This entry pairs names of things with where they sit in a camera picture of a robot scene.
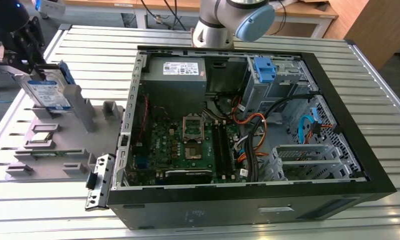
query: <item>power supply label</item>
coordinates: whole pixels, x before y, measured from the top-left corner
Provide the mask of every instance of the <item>power supply label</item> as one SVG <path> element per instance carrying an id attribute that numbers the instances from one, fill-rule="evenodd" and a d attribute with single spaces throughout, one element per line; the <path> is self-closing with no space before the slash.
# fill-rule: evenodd
<path id="1" fill-rule="evenodd" d="M 199 63 L 196 62 L 166 62 L 163 75 L 199 75 Z"/>

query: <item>table leg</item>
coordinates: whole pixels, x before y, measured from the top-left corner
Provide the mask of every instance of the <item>table leg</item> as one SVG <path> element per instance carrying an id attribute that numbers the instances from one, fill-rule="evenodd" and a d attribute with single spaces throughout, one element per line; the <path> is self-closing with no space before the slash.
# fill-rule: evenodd
<path id="1" fill-rule="evenodd" d="M 135 9 L 136 24 L 139 29 L 147 29 L 147 12 L 144 9 Z"/>
<path id="2" fill-rule="evenodd" d="M 333 18 L 322 18 L 321 19 L 321 23 L 315 27 L 313 35 L 311 35 L 311 37 L 314 39 L 322 39 L 323 38 L 323 36 L 325 36 L 325 34 L 329 30 L 329 27 L 331 25 L 333 20 L 334 20 Z"/>

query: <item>ram slot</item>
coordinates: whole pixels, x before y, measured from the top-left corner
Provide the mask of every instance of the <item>ram slot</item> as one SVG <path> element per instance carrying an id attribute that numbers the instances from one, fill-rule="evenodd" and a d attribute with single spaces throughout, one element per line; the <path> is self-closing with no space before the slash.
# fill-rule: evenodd
<path id="1" fill-rule="evenodd" d="M 222 138 L 220 138 L 220 126 L 214 125 L 212 127 L 212 142 L 214 142 L 214 154 L 215 154 L 215 169 L 216 176 L 222 177 L 224 174 L 224 163 L 222 158 Z"/>
<path id="2" fill-rule="evenodd" d="M 230 151 L 230 141 L 227 136 L 226 125 L 219 126 L 219 146 L 220 146 L 220 159 L 223 162 L 223 175 L 231 176 L 234 172 L 233 156 Z"/>

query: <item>blue latch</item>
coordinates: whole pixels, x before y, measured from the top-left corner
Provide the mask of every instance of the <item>blue latch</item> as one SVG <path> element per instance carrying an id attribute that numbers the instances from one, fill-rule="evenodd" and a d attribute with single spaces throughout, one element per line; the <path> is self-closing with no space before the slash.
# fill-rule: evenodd
<path id="1" fill-rule="evenodd" d="M 277 65 L 274 65 L 270 57 L 255 57 L 255 68 L 259 74 L 259 82 L 263 84 L 271 83 L 277 78 Z"/>

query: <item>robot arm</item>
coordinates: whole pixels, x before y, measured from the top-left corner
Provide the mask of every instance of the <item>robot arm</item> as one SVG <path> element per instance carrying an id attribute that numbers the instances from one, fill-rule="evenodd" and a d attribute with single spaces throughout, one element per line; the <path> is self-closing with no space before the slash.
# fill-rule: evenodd
<path id="1" fill-rule="evenodd" d="M 234 34 L 242 41 L 254 42 L 274 21 L 269 0 L 202 0 L 192 44 L 199 48 L 233 48 Z"/>
<path id="2" fill-rule="evenodd" d="M 30 17 L 19 0 L 0 0 L 0 67 L 14 74 L 46 80 L 39 66 L 47 62 L 46 45 L 38 17 Z"/>

